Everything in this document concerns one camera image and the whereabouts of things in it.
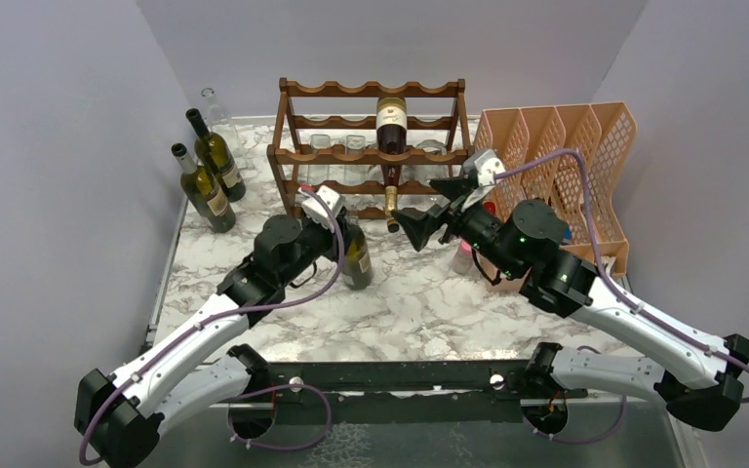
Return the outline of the green wine bottle white label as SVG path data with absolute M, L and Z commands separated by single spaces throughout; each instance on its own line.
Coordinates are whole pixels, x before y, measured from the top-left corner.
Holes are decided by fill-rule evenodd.
M 180 186 L 188 201 L 213 232 L 229 231 L 236 223 L 236 214 L 216 177 L 193 159 L 183 143 L 173 144 L 171 151 L 182 170 Z

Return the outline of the green wine bottle cream label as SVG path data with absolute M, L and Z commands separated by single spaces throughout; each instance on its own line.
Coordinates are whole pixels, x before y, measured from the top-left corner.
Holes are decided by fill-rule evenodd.
M 197 108 L 187 109 L 185 117 L 196 134 L 198 158 L 213 172 L 229 202 L 241 200 L 247 187 L 225 139 L 207 127 Z

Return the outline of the clear glass bottle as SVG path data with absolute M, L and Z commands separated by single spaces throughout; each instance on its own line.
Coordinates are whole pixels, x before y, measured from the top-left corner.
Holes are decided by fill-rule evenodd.
M 204 88 L 200 95 L 208 105 L 207 123 L 211 130 L 221 135 L 232 151 L 238 151 L 241 141 L 230 112 L 220 103 L 213 88 Z

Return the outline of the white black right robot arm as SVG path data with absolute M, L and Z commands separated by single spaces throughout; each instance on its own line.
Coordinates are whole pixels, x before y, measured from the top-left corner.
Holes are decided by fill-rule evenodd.
M 628 293 L 595 264 L 562 248 L 568 226 L 540 199 L 522 201 L 500 219 L 468 203 L 462 179 L 436 179 L 433 186 L 446 205 L 393 212 L 416 250 L 433 234 L 443 242 L 459 238 L 499 274 L 520 280 L 529 304 L 606 332 L 636 351 L 633 358 L 607 356 L 542 342 L 521 380 L 536 397 L 603 390 L 661 404 L 680 421 L 712 432 L 739 411 L 747 338 L 688 327 Z

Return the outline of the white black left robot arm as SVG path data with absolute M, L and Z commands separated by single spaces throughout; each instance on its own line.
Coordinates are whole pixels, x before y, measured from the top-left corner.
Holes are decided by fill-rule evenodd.
M 208 371 L 197 367 L 271 311 L 326 293 L 360 231 L 345 212 L 269 218 L 253 250 L 168 337 L 109 374 L 94 369 L 82 377 L 74 421 L 80 463 L 136 467 L 165 433 L 208 405 L 262 396 L 268 376 L 250 360 L 225 357 Z

